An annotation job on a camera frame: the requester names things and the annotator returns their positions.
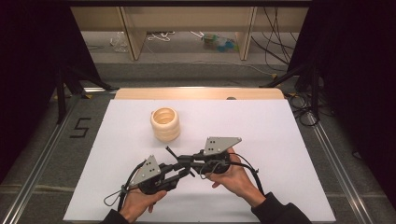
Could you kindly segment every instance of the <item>electrical wire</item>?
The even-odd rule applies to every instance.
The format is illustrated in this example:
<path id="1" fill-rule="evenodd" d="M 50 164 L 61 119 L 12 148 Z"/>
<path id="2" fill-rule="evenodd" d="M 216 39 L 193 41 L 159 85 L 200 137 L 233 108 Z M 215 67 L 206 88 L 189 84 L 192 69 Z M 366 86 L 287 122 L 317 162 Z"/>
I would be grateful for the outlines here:
<path id="1" fill-rule="evenodd" d="M 293 37 L 294 41 L 297 42 L 297 38 L 294 36 L 293 33 L 290 33 L 291 37 Z"/>
<path id="2" fill-rule="evenodd" d="M 137 172 L 138 169 L 140 169 L 140 168 L 143 166 L 143 164 L 145 164 L 145 162 L 146 162 L 146 160 L 142 161 L 140 164 L 138 164 L 138 165 L 134 168 L 134 170 L 133 170 L 133 171 L 131 172 L 131 174 L 129 175 L 128 180 L 126 181 L 126 183 L 125 183 L 124 185 L 121 186 L 121 190 L 119 190 L 119 191 L 117 191 L 117 192 L 115 192 L 115 193 L 112 193 L 112 194 L 110 194 L 110 195 L 108 195 L 107 197 L 104 198 L 104 203 L 105 203 L 105 205 L 107 205 L 107 206 L 112 206 L 112 205 L 116 202 L 116 200 L 117 200 L 118 198 L 120 198 L 119 206 L 118 206 L 118 211 L 121 210 L 122 205 L 123 205 L 123 202 L 124 202 L 124 199 L 125 199 L 125 196 L 126 196 L 126 194 L 128 193 L 128 191 L 129 191 L 129 190 L 128 190 L 128 187 L 129 187 L 129 184 L 130 184 L 130 182 L 131 182 L 131 180 L 132 180 L 132 177 L 134 177 L 134 174 Z M 114 200 L 113 203 L 109 204 L 109 203 L 106 202 L 106 200 L 107 200 L 108 198 L 110 198 L 111 196 L 113 196 L 113 195 L 115 195 L 115 194 L 117 194 L 117 193 L 118 193 L 119 195 L 117 196 L 117 198 Z"/>
<path id="3" fill-rule="evenodd" d="M 154 40 L 154 39 L 159 39 L 161 41 L 171 41 L 171 38 L 168 37 L 168 35 L 174 35 L 175 31 L 173 32 L 166 32 L 166 33 L 160 33 L 161 37 L 155 35 L 155 34 L 151 34 L 151 37 L 148 37 L 148 40 Z"/>
<path id="4" fill-rule="evenodd" d="M 257 175 L 257 173 L 259 172 L 259 170 L 255 170 L 255 169 L 253 168 L 253 166 L 252 166 L 244 157 L 242 157 L 241 155 L 239 155 L 239 154 L 237 154 L 237 153 L 230 153 L 230 155 L 235 155 L 235 156 L 241 158 L 241 159 L 244 160 L 247 164 L 244 164 L 244 163 L 241 163 L 241 162 L 236 162 L 236 161 L 228 161 L 228 162 L 225 162 L 225 161 L 217 161 L 218 163 L 216 163 L 216 165 L 213 167 L 212 171 L 209 172 L 209 173 L 212 175 L 212 174 L 214 173 L 214 171 L 216 170 L 216 168 L 217 168 L 219 165 L 237 165 L 237 166 L 242 166 L 242 167 L 248 168 L 249 171 L 251 172 L 251 174 L 253 175 L 253 178 L 254 178 L 255 181 L 256 181 L 257 189 L 262 193 L 262 195 L 265 195 L 265 194 L 264 194 L 264 191 L 262 190 L 262 182 L 260 181 L 260 178 L 259 178 L 259 176 Z M 204 166 L 201 168 L 201 170 L 200 170 L 200 177 L 201 177 L 201 178 L 202 178 L 202 171 L 204 170 L 204 168 L 205 168 L 206 165 L 207 165 L 207 163 L 205 163 L 205 165 L 204 165 Z"/>
<path id="5" fill-rule="evenodd" d="M 154 57 L 156 58 L 156 60 L 157 60 L 158 62 L 160 62 L 160 63 L 225 63 L 225 64 L 233 64 L 233 65 L 238 65 L 238 66 L 244 66 L 244 67 L 252 68 L 252 69 L 254 69 L 254 70 L 256 70 L 256 71 L 258 71 L 258 72 L 260 72 L 260 73 L 263 73 L 263 74 L 265 74 L 265 75 L 268 75 L 268 76 L 272 76 L 272 75 L 274 74 L 274 73 L 269 73 L 269 72 L 262 71 L 262 70 L 258 69 L 257 67 L 255 67 L 255 66 L 253 66 L 253 65 L 251 65 L 251 64 L 230 63 L 230 62 L 225 62 L 225 61 L 213 61 L 213 62 L 208 62 L 208 61 L 201 61 L 201 60 L 198 60 L 198 61 L 190 61 L 190 62 L 180 62 L 180 61 L 165 62 L 165 61 L 163 61 L 163 60 L 161 60 L 161 59 L 159 59 L 159 58 L 157 57 L 157 54 L 149 47 L 149 45 L 147 45 L 146 43 L 144 43 L 144 45 L 146 46 L 146 48 L 148 49 L 148 51 L 149 51 L 150 53 L 152 53 L 152 54 L 154 55 Z"/>
<path id="6" fill-rule="evenodd" d="M 282 63 L 284 63 L 284 64 L 286 64 L 286 65 L 289 65 L 288 62 L 286 62 L 285 60 L 279 58 L 276 54 L 274 54 L 273 52 L 271 52 L 270 50 L 268 50 L 267 48 L 265 48 L 265 47 L 263 47 L 261 44 L 259 44 L 259 43 L 256 41 L 256 39 L 254 39 L 253 36 L 251 37 L 251 39 L 254 41 L 254 43 L 257 44 L 257 46 L 258 46 L 260 49 L 263 49 L 265 52 L 271 54 L 272 56 L 274 56 L 275 58 L 277 58 L 278 60 L 280 60 Z"/>
<path id="7" fill-rule="evenodd" d="M 298 106 L 294 103 L 295 99 L 299 97 L 299 99 L 303 100 L 303 104 Z M 292 113 L 294 114 L 294 118 L 299 120 L 300 123 L 304 126 L 311 127 L 315 126 L 318 124 L 320 121 L 319 117 L 317 117 L 313 112 L 312 112 L 312 106 L 308 105 L 308 100 L 306 99 L 305 96 L 296 93 L 292 96 L 289 96 L 289 104 L 292 108 L 295 110 L 292 110 Z M 327 107 L 327 105 L 318 105 L 318 108 L 323 108 Z M 304 119 L 308 119 L 308 116 L 311 115 L 314 118 L 314 121 L 305 121 Z"/>
<path id="8" fill-rule="evenodd" d="M 221 165 L 222 163 L 225 165 L 224 161 L 213 161 L 213 162 L 217 162 L 216 165 L 213 167 L 213 169 L 209 172 L 210 174 L 213 174 L 216 170 L 216 168 L 218 168 L 219 165 Z M 200 169 L 199 171 L 199 176 L 201 177 L 201 179 L 206 179 L 206 176 L 202 174 L 202 171 L 204 170 L 204 168 L 208 166 L 208 162 L 206 162 Z"/>
<path id="9" fill-rule="evenodd" d="M 282 40 L 281 40 L 281 38 L 280 38 L 279 26 L 278 26 L 278 23 L 277 23 L 277 7 L 275 7 L 275 20 L 274 20 L 274 24 L 272 23 L 272 21 L 271 21 L 269 15 L 268 15 L 268 13 L 267 13 L 266 8 L 264 7 L 263 9 L 264 9 L 265 16 L 267 17 L 267 20 L 268 20 L 268 22 L 270 23 L 270 26 L 271 26 L 271 34 L 270 34 L 269 39 L 271 40 L 272 35 L 275 34 L 277 40 L 278 40 L 279 43 L 281 44 L 281 49 L 282 49 L 282 52 L 283 52 L 283 54 L 284 54 L 284 56 L 285 56 L 285 59 L 286 59 L 286 61 L 287 61 L 288 64 L 289 64 L 288 56 L 287 56 L 287 55 L 289 55 L 289 54 L 287 54 L 285 48 L 283 48 Z"/>
<path id="10" fill-rule="evenodd" d="M 274 40 L 270 40 L 270 38 L 268 38 L 268 37 L 264 34 L 264 32 L 262 32 L 262 36 L 264 36 L 265 39 L 267 39 L 268 41 L 270 41 L 270 42 L 273 43 L 273 44 L 276 44 L 276 45 L 279 45 L 279 46 L 283 45 L 283 44 L 280 44 L 280 43 L 275 42 Z M 287 48 L 287 49 L 294 49 L 294 48 L 292 48 L 292 47 L 290 47 L 290 46 L 287 46 L 287 45 L 283 45 L 283 47 L 284 47 L 284 48 Z"/>

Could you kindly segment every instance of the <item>black sleeve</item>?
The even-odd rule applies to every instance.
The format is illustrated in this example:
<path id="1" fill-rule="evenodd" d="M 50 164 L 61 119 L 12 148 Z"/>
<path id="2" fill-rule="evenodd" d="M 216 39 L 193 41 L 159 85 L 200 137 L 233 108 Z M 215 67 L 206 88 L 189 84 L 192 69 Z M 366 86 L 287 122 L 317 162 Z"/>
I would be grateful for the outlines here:
<path id="1" fill-rule="evenodd" d="M 281 204 L 273 193 L 265 195 L 265 201 L 251 212 L 256 215 L 263 224 L 310 224 L 311 221 L 294 204 Z"/>
<path id="2" fill-rule="evenodd" d="M 111 209 L 105 219 L 100 224 L 129 224 L 127 220 L 118 212 Z"/>

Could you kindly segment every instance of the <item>white table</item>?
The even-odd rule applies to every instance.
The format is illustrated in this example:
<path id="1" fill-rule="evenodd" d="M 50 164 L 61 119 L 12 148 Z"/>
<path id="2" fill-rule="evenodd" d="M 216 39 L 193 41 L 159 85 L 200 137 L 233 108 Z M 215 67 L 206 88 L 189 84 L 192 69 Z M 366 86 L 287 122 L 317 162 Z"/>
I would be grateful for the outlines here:
<path id="1" fill-rule="evenodd" d="M 197 153 L 208 136 L 241 137 L 234 149 L 260 169 L 265 192 L 272 191 L 282 203 L 295 203 L 313 222 L 335 221 L 286 100 L 111 101 L 64 220 L 102 220 L 110 209 L 103 199 L 119 190 L 149 155 L 155 155 L 158 163 L 176 162 L 150 127 L 150 112 L 162 106 L 172 106 L 180 115 L 181 135 L 169 144 L 177 155 Z M 258 219 L 227 189 L 212 189 L 210 181 L 189 175 L 139 221 Z"/>

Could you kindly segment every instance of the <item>black cable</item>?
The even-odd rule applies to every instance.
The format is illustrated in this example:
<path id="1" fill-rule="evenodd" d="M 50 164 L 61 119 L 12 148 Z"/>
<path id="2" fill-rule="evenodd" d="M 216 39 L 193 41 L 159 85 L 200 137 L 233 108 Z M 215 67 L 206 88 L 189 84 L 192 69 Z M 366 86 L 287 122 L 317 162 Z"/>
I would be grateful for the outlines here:
<path id="1" fill-rule="evenodd" d="M 126 183 L 125 183 L 124 185 L 121 186 L 120 201 L 119 201 L 119 207 L 118 207 L 117 211 L 120 211 L 121 208 L 122 208 L 122 206 L 123 206 L 123 201 L 124 201 L 124 199 L 125 199 L 126 194 L 128 193 L 128 186 L 129 186 L 129 183 L 130 183 L 131 180 L 132 180 L 132 177 L 134 177 L 134 173 L 136 173 L 136 171 L 137 171 L 138 169 L 140 169 L 140 168 L 143 166 L 143 164 L 145 164 L 145 162 L 146 162 L 146 160 L 144 160 L 143 162 L 141 162 L 140 164 L 138 164 L 138 165 L 134 168 L 134 170 L 132 171 L 132 173 L 129 175 L 128 180 L 126 181 Z"/>
<path id="2" fill-rule="evenodd" d="M 281 40 L 281 38 L 280 38 L 279 26 L 278 26 L 278 23 L 277 23 L 277 7 L 275 7 L 275 20 L 274 20 L 274 24 L 272 24 L 271 19 L 270 19 L 268 13 L 267 13 L 267 10 L 265 9 L 265 7 L 264 7 L 263 9 L 264 9 L 264 12 L 265 12 L 265 16 L 267 17 L 267 20 L 268 20 L 268 22 L 270 23 L 270 26 L 271 26 L 271 29 L 272 29 L 269 39 L 271 39 L 272 34 L 275 34 L 277 40 L 278 40 L 279 43 L 281 44 L 281 49 L 282 49 L 283 55 L 285 56 L 285 59 L 286 59 L 286 61 L 287 61 L 288 64 L 289 64 L 289 61 L 288 61 L 288 56 L 289 56 L 289 54 L 286 52 L 285 48 L 283 48 L 282 40 Z"/>
<path id="3" fill-rule="evenodd" d="M 247 165 L 249 165 L 251 168 L 253 168 L 253 166 L 247 161 L 247 159 L 245 159 L 243 156 L 239 155 L 238 153 L 230 153 L 230 155 L 238 156 L 239 158 L 244 160 L 247 163 Z"/>
<path id="4" fill-rule="evenodd" d="M 286 62 L 285 60 L 279 58 L 278 56 L 276 56 L 273 52 L 271 52 L 270 50 L 266 49 L 265 47 L 263 47 L 262 45 L 260 45 L 254 38 L 253 36 L 251 37 L 251 39 L 257 44 L 257 46 L 259 46 L 260 49 L 263 49 L 265 52 L 271 54 L 272 56 L 274 56 L 275 58 L 277 58 L 278 60 L 280 60 L 282 63 L 289 65 L 288 62 Z"/>
<path id="5" fill-rule="evenodd" d="M 285 47 L 282 43 L 282 39 L 280 38 L 280 32 L 279 32 L 279 23 L 277 22 L 277 7 L 275 8 L 275 20 L 274 20 L 274 27 L 276 26 L 276 30 L 277 30 L 277 39 L 280 43 L 280 47 L 282 48 L 283 51 L 283 55 L 285 56 L 286 60 L 289 62 L 289 60 L 291 59 L 291 57 L 289 56 L 288 52 L 285 50 Z"/>
<path id="6" fill-rule="evenodd" d="M 303 105 L 297 106 L 297 105 L 293 102 L 294 99 L 295 99 L 297 96 L 299 96 L 300 99 L 303 100 Z M 307 100 L 305 99 L 305 97 L 303 97 L 301 94 L 295 94 L 295 95 L 293 95 L 293 96 L 291 96 L 291 97 L 289 98 L 290 106 L 293 107 L 293 108 L 295 109 L 295 110 L 292 110 L 292 113 L 294 114 L 294 118 L 297 119 L 297 120 L 299 120 L 300 123 L 301 123 L 302 125 L 304 125 L 304 126 L 306 126 L 306 127 L 312 127 L 312 126 L 315 126 L 315 125 L 318 124 L 319 118 L 317 118 L 317 117 L 312 113 L 312 106 L 309 106 L 309 105 L 307 104 L 307 102 L 308 102 L 308 101 L 307 101 Z M 304 118 L 304 117 L 307 117 L 309 114 L 313 115 L 313 116 L 312 116 L 313 119 L 314 119 L 314 122 L 313 122 L 313 123 L 312 123 L 312 122 L 306 123 L 306 122 L 303 121 L 303 118 Z"/>
<path id="7" fill-rule="evenodd" d="M 293 37 L 294 41 L 297 42 L 297 38 L 293 35 L 293 33 L 290 33 L 291 37 Z"/>
<path id="8" fill-rule="evenodd" d="M 242 167 L 248 168 L 249 171 L 251 172 L 251 174 L 253 175 L 255 181 L 256 181 L 257 189 L 259 189 L 259 191 L 260 191 L 260 193 L 262 195 L 265 195 L 264 191 L 262 190 L 262 182 L 260 181 L 259 176 L 257 175 L 259 170 L 256 171 L 255 169 L 253 169 L 253 167 L 248 166 L 248 165 L 246 165 L 244 163 L 240 163 L 240 162 L 229 161 L 228 163 L 230 165 L 238 165 L 238 166 L 242 166 Z"/>
<path id="9" fill-rule="evenodd" d="M 265 39 L 267 39 L 268 41 L 270 41 L 270 42 L 273 43 L 273 44 L 282 45 L 282 44 L 276 43 L 274 40 L 270 40 L 270 39 L 264 34 L 264 32 L 262 32 L 262 36 L 264 36 Z M 287 45 L 283 45 L 283 47 L 285 47 L 285 48 L 287 48 L 287 49 L 294 49 L 294 48 L 292 48 L 292 47 L 290 47 L 290 46 L 287 46 Z"/>

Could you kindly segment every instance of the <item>person's right hand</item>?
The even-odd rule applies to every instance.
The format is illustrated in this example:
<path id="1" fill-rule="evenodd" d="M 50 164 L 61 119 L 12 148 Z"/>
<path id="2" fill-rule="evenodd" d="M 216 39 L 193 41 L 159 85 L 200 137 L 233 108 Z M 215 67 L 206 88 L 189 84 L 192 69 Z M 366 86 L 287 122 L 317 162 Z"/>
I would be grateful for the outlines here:
<path id="1" fill-rule="evenodd" d="M 120 214 L 129 222 L 133 223 L 147 209 L 151 213 L 154 204 L 166 195 L 165 190 L 158 191 L 155 194 L 147 195 L 140 189 L 132 189 L 126 196 L 125 203 L 120 210 Z"/>
<path id="2" fill-rule="evenodd" d="M 231 161 L 241 162 L 231 147 L 227 149 L 227 152 L 230 153 Z M 212 173 L 207 174 L 206 177 L 214 182 L 212 188 L 215 189 L 219 185 L 223 185 L 230 192 L 245 199 L 252 207 L 258 206 L 265 200 L 265 197 L 250 181 L 245 168 L 242 166 L 231 165 L 223 174 L 217 175 Z"/>

